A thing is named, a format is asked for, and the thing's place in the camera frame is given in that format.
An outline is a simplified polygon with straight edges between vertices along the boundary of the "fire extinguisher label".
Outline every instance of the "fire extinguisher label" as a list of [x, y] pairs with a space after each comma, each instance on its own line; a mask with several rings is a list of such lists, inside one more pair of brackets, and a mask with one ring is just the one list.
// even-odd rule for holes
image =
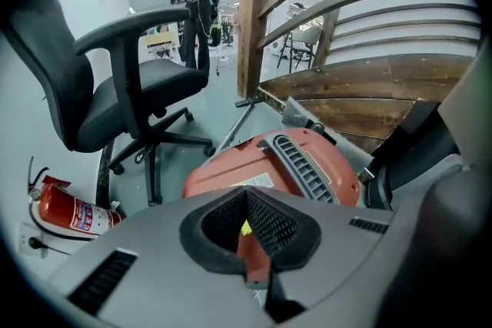
[[113, 216], [105, 209], [75, 198], [74, 217], [70, 227], [90, 234], [102, 234], [113, 227]]

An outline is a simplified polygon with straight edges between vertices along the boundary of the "person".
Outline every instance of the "person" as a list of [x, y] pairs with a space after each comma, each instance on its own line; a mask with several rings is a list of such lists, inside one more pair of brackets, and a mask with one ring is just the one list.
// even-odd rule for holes
[[210, 70], [210, 55], [208, 53], [208, 38], [212, 23], [212, 0], [186, 0], [190, 9], [191, 19], [184, 22], [182, 57], [186, 67], [197, 68], [194, 58], [194, 44], [198, 36], [198, 69], [208, 74]]

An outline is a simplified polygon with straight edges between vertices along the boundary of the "red fire extinguisher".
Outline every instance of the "red fire extinguisher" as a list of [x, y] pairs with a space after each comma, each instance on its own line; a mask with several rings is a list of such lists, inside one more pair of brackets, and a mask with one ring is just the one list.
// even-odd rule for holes
[[29, 163], [28, 193], [32, 200], [37, 202], [39, 217], [46, 223], [87, 235], [101, 235], [125, 218], [121, 214], [73, 197], [65, 189], [70, 182], [45, 175], [42, 188], [37, 188], [36, 183], [49, 168], [44, 167], [40, 170], [31, 182], [33, 159], [31, 157]]

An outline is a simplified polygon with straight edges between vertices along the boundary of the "background chair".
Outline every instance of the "background chair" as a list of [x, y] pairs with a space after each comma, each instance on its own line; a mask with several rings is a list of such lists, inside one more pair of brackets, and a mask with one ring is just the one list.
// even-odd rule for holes
[[[166, 115], [166, 107], [198, 93], [208, 75], [175, 63], [156, 59], [138, 63], [138, 38], [161, 23], [190, 18], [186, 8], [142, 12], [104, 25], [75, 41], [58, 0], [26, 0], [10, 15], [5, 35], [14, 50], [42, 85], [55, 131], [67, 149], [101, 150], [124, 132], [133, 138], [108, 165], [122, 174], [121, 162], [136, 154], [145, 162], [148, 204], [162, 203], [155, 192], [155, 149], [162, 143], [203, 145], [211, 156], [215, 149], [207, 138], [189, 137], [166, 130], [187, 108], [151, 126], [148, 117]], [[94, 91], [91, 64], [85, 52], [106, 48], [113, 76]]]
[[298, 63], [296, 64], [296, 69], [301, 62], [303, 54], [309, 54], [308, 67], [311, 68], [311, 59], [314, 57], [313, 47], [316, 45], [321, 36], [320, 26], [311, 26], [305, 31], [292, 31], [285, 36], [284, 47], [282, 47], [280, 57], [278, 59], [277, 68], [280, 67], [280, 62], [282, 56], [284, 56], [284, 51], [286, 47], [291, 49], [291, 59], [289, 63], [289, 74], [292, 72], [292, 58], [294, 55], [299, 55]]

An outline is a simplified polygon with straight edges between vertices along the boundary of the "power outlet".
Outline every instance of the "power outlet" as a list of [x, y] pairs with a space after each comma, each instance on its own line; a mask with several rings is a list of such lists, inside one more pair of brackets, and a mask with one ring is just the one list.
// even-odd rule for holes
[[31, 227], [29, 224], [21, 223], [18, 229], [18, 252], [40, 260], [45, 258], [45, 249], [33, 249], [29, 246], [30, 237], [37, 238], [42, 242], [42, 235], [39, 229]]

